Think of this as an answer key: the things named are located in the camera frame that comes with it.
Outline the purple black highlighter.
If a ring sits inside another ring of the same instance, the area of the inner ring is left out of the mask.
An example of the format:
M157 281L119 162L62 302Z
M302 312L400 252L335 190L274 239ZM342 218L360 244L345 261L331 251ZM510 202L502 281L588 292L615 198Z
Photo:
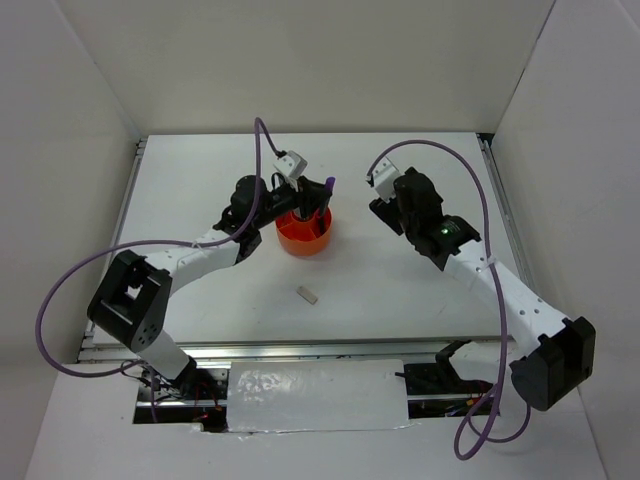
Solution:
M323 189L324 189L324 199L320 206L320 215L324 216L327 209L329 208L329 202L333 195L333 189L335 185L336 179L333 176L330 176L326 179Z

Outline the beige eraser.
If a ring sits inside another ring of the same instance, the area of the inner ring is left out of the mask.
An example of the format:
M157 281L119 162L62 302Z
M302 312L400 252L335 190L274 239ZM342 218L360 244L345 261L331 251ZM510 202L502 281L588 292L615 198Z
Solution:
M304 286L299 286L296 293L311 305L315 305L318 301L318 297Z

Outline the pink black highlighter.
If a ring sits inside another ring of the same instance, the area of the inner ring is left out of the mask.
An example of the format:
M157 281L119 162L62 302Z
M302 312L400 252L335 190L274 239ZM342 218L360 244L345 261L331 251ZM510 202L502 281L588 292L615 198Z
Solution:
M326 231L326 227L324 222L324 213L321 210L316 212L316 223L319 234L323 235Z

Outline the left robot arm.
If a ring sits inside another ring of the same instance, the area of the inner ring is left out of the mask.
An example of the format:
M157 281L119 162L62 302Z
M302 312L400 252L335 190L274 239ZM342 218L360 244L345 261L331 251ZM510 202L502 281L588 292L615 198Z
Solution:
M176 399L214 380L165 331L170 297L247 259L261 243L261 228L284 215L312 219L324 214L335 183L334 178L318 183L304 176L288 183L280 173L272 180L241 178L220 220L193 243L149 255L130 249L117 254L89 303L89 319L149 365Z

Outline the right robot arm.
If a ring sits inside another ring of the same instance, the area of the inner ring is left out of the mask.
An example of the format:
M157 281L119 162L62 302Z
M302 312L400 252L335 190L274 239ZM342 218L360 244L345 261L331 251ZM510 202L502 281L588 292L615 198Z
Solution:
M569 319L544 302L489 255L480 234L462 217L446 215L433 182L385 161L368 177L378 197L370 210L486 306L505 313L508 334L522 356L511 381L533 409L547 411L593 371L596 330L584 317Z

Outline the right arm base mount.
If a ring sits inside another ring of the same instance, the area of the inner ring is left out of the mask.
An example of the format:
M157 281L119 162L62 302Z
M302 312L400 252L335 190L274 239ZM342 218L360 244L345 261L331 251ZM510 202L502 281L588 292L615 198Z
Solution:
M434 360L405 364L395 373L405 384L410 419L463 417L493 387L484 380L463 380L454 369L452 358L470 345L456 340Z

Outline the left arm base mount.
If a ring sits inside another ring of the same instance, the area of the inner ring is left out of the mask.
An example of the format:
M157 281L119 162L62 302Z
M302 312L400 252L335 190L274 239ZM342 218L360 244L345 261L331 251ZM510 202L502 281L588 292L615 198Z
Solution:
M229 368L193 364L186 377L169 380L133 360L121 366L126 367L122 375L137 387L134 424L195 424L205 432L227 431Z

